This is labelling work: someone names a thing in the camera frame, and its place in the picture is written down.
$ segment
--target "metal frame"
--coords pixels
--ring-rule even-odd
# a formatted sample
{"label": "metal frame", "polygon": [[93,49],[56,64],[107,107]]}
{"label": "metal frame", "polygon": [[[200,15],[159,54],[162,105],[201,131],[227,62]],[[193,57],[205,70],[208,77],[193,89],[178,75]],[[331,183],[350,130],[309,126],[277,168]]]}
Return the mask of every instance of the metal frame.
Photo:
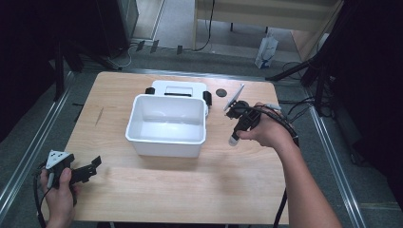
{"label": "metal frame", "polygon": [[[312,96],[310,91],[305,90],[305,92],[307,97]],[[343,198],[344,205],[346,206],[347,213],[349,214],[352,225],[354,228],[367,227],[362,216],[361,209],[355,199],[353,189],[348,182],[346,175],[344,174],[343,168],[337,156],[337,152],[333,146],[332,139],[330,138],[326,129],[326,125],[323,122],[322,118],[320,118],[317,114],[314,106],[310,107],[310,112],[315,123],[315,127],[317,128],[317,133],[325,150],[326,157],[332,168],[338,190],[340,191],[340,195]]]}
{"label": "metal frame", "polygon": [[0,195],[0,205],[1,205],[0,225],[3,223],[3,220],[6,217],[7,212],[9,211],[21,186],[23,185],[24,180],[29,174],[29,171],[33,166],[33,163],[35,162],[35,159],[37,158],[39,152],[41,151],[42,145],[47,139],[49,131],[51,130],[54,122],[59,116],[59,113],[62,110],[68,97],[71,85],[74,83],[74,81],[75,81],[75,75],[72,72],[70,72],[65,79],[65,85],[66,85],[65,92],[61,95],[59,101],[54,102],[53,105],[51,106],[47,116],[45,117],[39,130],[33,137],[32,142],[30,143],[26,153],[24,154],[24,157],[21,159],[20,163],[18,164],[17,168],[12,174],[9,182],[3,189],[3,192]]}

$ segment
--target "black cable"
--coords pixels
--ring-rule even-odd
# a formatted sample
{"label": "black cable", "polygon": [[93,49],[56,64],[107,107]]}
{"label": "black cable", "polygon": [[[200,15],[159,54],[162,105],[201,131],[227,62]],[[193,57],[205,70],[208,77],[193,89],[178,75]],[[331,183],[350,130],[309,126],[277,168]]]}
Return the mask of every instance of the black cable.
{"label": "black cable", "polygon": [[[287,131],[288,133],[291,135],[291,137],[293,138],[293,141],[296,145],[298,145],[298,135],[296,130],[294,130],[294,128],[283,118],[281,117],[276,111],[274,112],[269,112],[269,111],[265,111],[261,108],[261,105],[259,105],[258,107],[251,107],[251,106],[240,106],[240,107],[231,107],[233,109],[244,109],[246,110],[255,110],[257,112],[263,113],[265,115],[267,115],[268,117],[272,118],[274,121],[276,121],[278,124],[282,125]],[[265,106],[265,108],[268,108],[269,110],[274,110],[270,107]]]}
{"label": "black cable", "polygon": [[211,37],[211,21],[213,20],[214,5],[216,5],[216,0],[213,0],[213,7],[211,8],[210,24],[209,24],[209,26],[208,26],[208,39],[207,39],[207,42],[205,43],[205,45],[204,45],[203,47],[201,47],[201,48],[199,48],[199,49],[195,49],[195,50],[193,50],[193,51],[200,51],[200,50],[203,50],[203,49],[208,45],[208,43],[210,42],[210,37]]}
{"label": "black cable", "polygon": [[[320,116],[321,117],[325,117],[325,118],[330,118],[333,117],[333,110],[332,110],[332,104],[331,104],[331,99],[334,97],[334,93],[331,89],[331,79],[330,78],[326,78],[327,80],[325,81],[325,85],[323,87],[323,94],[324,96],[322,96],[322,100],[326,99],[325,102],[321,102],[320,104],[316,105],[316,108],[319,110],[320,112]],[[328,114],[325,114],[322,112],[322,109],[324,107],[327,107],[329,110],[327,111]]]}
{"label": "black cable", "polygon": [[[283,66],[282,66],[282,72],[284,72],[285,71],[285,66],[287,66],[287,65],[290,65],[290,64],[300,64],[300,62],[288,62],[288,63],[286,63],[286,64],[284,64]],[[301,78],[302,78],[302,75],[301,75],[301,73],[298,71],[297,72],[298,73],[298,75],[299,75],[299,78],[294,78],[294,77],[292,77],[292,75],[290,75],[290,76],[288,76],[289,78],[291,78],[291,79],[293,79],[293,80],[300,80]]]}
{"label": "black cable", "polygon": [[266,105],[255,105],[255,107],[259,107],[259,108],[265,107],[265,108],[271,110],[273,113],[277,114],[280,118],[283,118],[280,114],[278,114],[278,113],[276,112],[276,110],[275,110],[274,108],[271,108],[271,107],[269,107],[269,106],[266,106]]}
{"label": "black cable", "polygon": [[47,192],[44,194],[41,200],[39,200],[39,195],[38,195],[38,177],[40,175],[40,171],[38,171],[34,177],[33,177],[33,197],[35,199],[35,206],[36,206],[36,211],[38,213],[37,218],[39,221],[39,224],[41,225],[42,228],[46,228],[47,224],[45,223],[44,215],[42,214],[42,203],[50,191],[51,188],[47,190]]}
{"label": "black cable", "polygon": [[279,219],[281,219],[282,212],[284,211],[285,203],[287,202],[287,189],[284,189],[284,194],[282,194],[281,203],[276,214],[275,222],[273,223],[273,228],[277,228],[279,224]]}
{"label": "black cable", "polygon": [[294,110],[294,108],[296,108],[297,106],[302,105],[302,104],[305,104],[305,103],[311,103],[311,102],[313,102],[313,101],[308,101],[308,100],[310,100],[310,99],[314,99],[314,97],[308,97],[308,98],[303,99],[303,100],[300,101],[300,102],[297,102],[294,106],[292,106],[292,107],[290,108],[290,110],[289,110],[288,113],[287,113],[287,116],[290,115],[291,112]]}
{"label": "black cable", "polygon": [[302,109],[302,111],[299,111],[299,113],[297,113],[296,116],[293,119],[290,120],[290,124],[293,123],[299,117],[301,117],[303,114],[305,114],[305,112],[308,111],[308,109],[311,108],[311,107],[312,107],[312,105],[310,104],[309,106],[307,106],[304,109]]}
{"label": "black cable", "polygon": [[279,104],[284,104],[284,105],[295,105],[300,101],[290,101],[290,100],[278,100]]}

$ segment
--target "white plastic tab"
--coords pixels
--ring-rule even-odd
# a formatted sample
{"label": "white plastic tab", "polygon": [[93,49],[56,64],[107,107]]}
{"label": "white plastic tab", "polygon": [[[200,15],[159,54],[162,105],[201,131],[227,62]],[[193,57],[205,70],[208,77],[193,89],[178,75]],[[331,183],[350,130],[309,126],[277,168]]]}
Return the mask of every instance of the white plastic tab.
{"label": "white plastic tab", "polygon": [[[152,83],[152,87],[155,89],[154,95],[166,96],[166,94],[177,94],[203,100],[202,94],[204,91],[208,91],[208,87],[204,83],[191,83],[191,82],[178,82],[178,81],[165,81],[156,80]],[[208,106],[205,105],[205,116],[208,116]]]}
{"label": "white plastic tab", "polygon": [[51,185],[53,184],[53,179],[54,179],[54,173],[49,173],[48,185],[47,185],[47,188],[48,188],[48,189],[51,188]]}
{"label": "white plastic tab", "polygon": [[68,155],[70,155],[68,152],[60,152],[60,151],[51,150],[49,152],[48,162],[47,162],[46,168],[50,169],[51,167],[53,167],[57,163],[61,162],[63,159],[67,158]]}
{"label": "white plastic tab", "polygon": [[277,105],[277,104],[265,104],[265,106],[267,106],[269,108],[272,108],[272,109],[275,109],[277,111],[281,110],[281,107],[279,105]]}
{"label": "white plastic tab", "polygon": [[233,102],[235,102],[235,101],[238,99],[238,97],[240,96],[240,93],[242,92],[244,86],[245,86],[245,84],[241,84],[241,85],[240,85],[240,88],[239,88],[238,91],[235,93],[234,97],[232,97],[231,100],[228,100],[228,103],[227,103],[226,106],[224,107],[224,111],[226,111],[226,110],[228,109],[228,107],[229,107]]}
{"label": "white plastic tab", "polygon": [[229,145],[236,146],[238,144],[238,140],[234,139],[232,136],[228,140]]}

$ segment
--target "white container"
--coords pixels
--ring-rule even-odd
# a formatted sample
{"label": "white container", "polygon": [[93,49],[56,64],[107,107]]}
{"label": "white container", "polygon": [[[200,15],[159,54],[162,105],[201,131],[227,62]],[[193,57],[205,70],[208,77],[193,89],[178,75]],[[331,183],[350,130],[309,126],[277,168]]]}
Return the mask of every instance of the white container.
{"label": "white container", "polygon": [[139,155],[197,158],[205,141],[205,102],[139,95],[125,132]]}

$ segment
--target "white paper bag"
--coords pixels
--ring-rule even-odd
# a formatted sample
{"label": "white paper bag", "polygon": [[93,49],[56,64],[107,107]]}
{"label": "white paper bag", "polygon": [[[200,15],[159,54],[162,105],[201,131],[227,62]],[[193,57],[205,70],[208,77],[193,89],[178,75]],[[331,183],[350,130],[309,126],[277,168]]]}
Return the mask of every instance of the white paper bag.
{"label": "white paper bag", "polygon": [[272,64],[273,56],[275,56],[278,40],[276,40],[272,34],[261,40],[258,56],[255,60],[255,65],[258,68],[267,68]]}

